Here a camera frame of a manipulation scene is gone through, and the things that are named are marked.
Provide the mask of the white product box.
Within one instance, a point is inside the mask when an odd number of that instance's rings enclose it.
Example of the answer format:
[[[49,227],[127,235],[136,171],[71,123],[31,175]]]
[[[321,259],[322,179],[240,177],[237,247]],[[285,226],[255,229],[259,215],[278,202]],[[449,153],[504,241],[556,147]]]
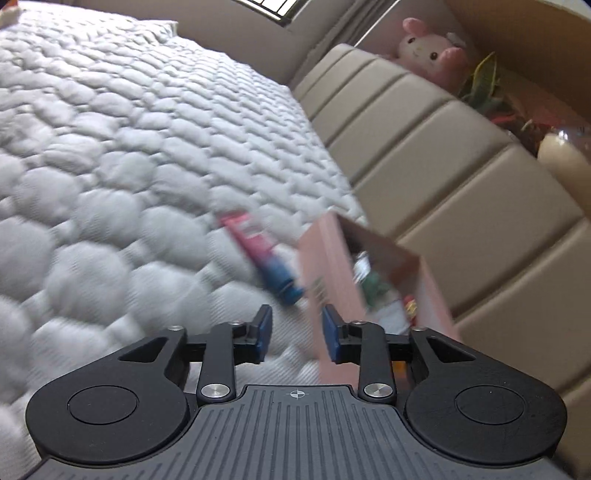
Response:
[[[387,302],[370,311],[370,317],[387,334],[401,335],[410,329],[410,321],[402,300]]]

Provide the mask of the clear plastic bag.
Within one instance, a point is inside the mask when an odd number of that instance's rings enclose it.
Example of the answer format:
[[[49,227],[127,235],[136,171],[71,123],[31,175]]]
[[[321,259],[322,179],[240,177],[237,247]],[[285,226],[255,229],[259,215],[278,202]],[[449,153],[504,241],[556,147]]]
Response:
[[[353,256],[353,282],[362,283],[372,273],[370,255],[367,251],[356,253]]]

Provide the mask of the pink blue tube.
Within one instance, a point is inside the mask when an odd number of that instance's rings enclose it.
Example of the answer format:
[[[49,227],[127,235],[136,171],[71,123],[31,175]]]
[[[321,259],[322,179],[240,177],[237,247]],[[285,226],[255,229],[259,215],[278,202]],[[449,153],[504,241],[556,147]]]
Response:
[[[245,211],[224,214],[219,221],[252,261],[266,289],[284,305],[297,304],[304,296],[304,290],[297,285],[296,276],[287,262],[274,253],[276,242],[259,221]]]

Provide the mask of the green toy block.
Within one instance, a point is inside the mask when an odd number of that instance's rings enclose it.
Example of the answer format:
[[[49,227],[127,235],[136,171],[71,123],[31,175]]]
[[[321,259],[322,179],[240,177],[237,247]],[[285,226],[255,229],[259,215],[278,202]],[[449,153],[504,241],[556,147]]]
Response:
[[[376,271],[372,271],[359,285],[362,289],[363,298],[372,309],[380,307],[391,298],[391,285],[385,282]]]

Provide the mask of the red lighter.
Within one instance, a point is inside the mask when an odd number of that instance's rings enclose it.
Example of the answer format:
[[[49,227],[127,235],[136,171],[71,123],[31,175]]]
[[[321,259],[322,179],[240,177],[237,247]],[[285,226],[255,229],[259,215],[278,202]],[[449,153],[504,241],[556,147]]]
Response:
[[[403,299],[405,312],[410,324],[414,325],[417,322],[418,304],[413,295],[407,295]]]

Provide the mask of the pink cardboard box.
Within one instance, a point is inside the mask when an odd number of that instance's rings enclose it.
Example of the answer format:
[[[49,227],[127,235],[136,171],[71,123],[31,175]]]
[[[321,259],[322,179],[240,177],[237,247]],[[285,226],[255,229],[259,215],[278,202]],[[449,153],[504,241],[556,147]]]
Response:
[[[374,322],[388,334],[427,327],[460,338],[422,256],[335,212],[315,220],[297,249],[322,384],[355,386],[359,376],[358,366],[329,358],[322,334],[325,305],[334,305],[346,322]]]

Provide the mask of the beige padded headboard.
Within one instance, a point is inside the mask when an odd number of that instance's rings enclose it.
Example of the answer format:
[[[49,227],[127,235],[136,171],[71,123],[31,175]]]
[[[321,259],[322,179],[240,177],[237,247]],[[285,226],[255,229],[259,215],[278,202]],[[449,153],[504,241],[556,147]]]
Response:
[[[554,387],[559,458],[590,475],[590,222],[521,145],[428,81],[339,45],[294,96],[329,176],[428,263],[461,338]]]

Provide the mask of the white round lamp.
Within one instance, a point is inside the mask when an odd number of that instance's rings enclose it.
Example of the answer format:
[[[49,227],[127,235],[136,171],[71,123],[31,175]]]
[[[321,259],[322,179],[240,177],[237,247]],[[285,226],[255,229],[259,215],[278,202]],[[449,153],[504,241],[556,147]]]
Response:
[[[538,161],[590,217],[590,130],[566,128],[548,133],[540,144]]]

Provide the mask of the green plant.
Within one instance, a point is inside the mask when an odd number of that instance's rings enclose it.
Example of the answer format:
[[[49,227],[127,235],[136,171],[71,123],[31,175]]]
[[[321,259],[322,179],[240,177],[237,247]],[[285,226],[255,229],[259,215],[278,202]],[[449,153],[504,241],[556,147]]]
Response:
[[[507,108],[507,102],[499,92],[499,88],[498,58],[495,52],[491,52],[478,64],[466,80],[460,91],[459,98],[483,116],[491,116]]]

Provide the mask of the pink plush pig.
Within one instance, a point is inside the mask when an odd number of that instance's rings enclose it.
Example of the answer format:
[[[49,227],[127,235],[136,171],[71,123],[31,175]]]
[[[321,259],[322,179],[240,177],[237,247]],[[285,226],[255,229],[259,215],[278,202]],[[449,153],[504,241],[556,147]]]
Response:
[[[418,18],[406,18],[402,27],[404,38],[393,53],[383,55],[383,58],[457,95],[469,71],[464,45],[434,33]]]

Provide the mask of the beige curtain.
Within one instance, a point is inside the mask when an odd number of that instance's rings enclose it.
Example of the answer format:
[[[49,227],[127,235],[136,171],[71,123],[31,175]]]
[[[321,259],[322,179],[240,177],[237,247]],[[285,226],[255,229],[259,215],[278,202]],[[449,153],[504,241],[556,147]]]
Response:
[[[297,33],[308,28],[311,40],[288,86],[296,87],[335,46],[355,46],[393,5],[394,1],[312,1],[291,24]]]

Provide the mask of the barred window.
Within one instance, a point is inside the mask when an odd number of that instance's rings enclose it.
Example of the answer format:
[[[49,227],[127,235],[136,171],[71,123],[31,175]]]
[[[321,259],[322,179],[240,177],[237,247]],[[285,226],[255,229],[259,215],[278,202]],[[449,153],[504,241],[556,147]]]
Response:
[[[290,23],[308,0],[235,0],[279,24]]]

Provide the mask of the white orange plush toy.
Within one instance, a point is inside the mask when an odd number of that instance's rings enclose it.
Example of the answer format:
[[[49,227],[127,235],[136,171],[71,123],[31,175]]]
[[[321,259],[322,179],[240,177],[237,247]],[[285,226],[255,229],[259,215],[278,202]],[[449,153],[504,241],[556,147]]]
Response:
[[[22,10],[18,0],[3,0],[0,10],[0,28],[5,28],[18,22]]]

